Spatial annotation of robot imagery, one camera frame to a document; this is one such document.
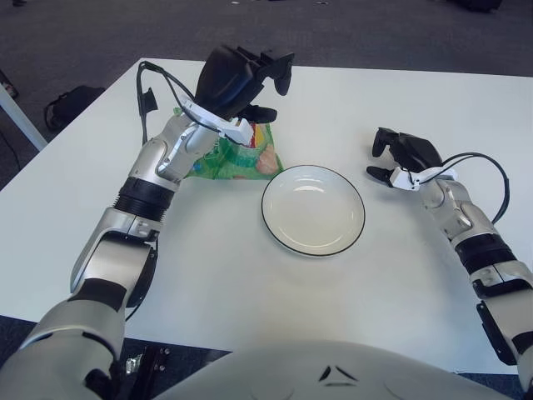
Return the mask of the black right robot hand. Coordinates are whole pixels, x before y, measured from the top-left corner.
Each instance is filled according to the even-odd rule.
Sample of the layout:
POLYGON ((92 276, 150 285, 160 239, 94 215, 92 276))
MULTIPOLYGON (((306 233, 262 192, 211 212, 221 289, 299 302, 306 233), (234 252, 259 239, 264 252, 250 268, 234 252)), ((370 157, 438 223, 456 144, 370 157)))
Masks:
POLYGON ((436 148, 424 138, 379 127, 371 155, 378 158, 386 148, 397 166, 393 169, 368 166, 366 173, 389 188, 417 192, 433 180, 451 184, 457 179, 456 172, 446 170, 436 148))

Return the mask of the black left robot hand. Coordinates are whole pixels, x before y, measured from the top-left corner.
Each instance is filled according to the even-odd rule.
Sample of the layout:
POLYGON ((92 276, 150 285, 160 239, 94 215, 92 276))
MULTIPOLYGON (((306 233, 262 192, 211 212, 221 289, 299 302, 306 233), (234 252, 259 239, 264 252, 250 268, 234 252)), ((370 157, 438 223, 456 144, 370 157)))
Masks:
POLYGON ((184 103, 185 110, 219 137, 248 145, 253 123, 272 123, 277 118, 277 110, 252 102, 267 78, 279 95, 287 95, 294 58, 293 52, 255 54, 244 47, 221 45, 205 62, 194 98, 184 103))

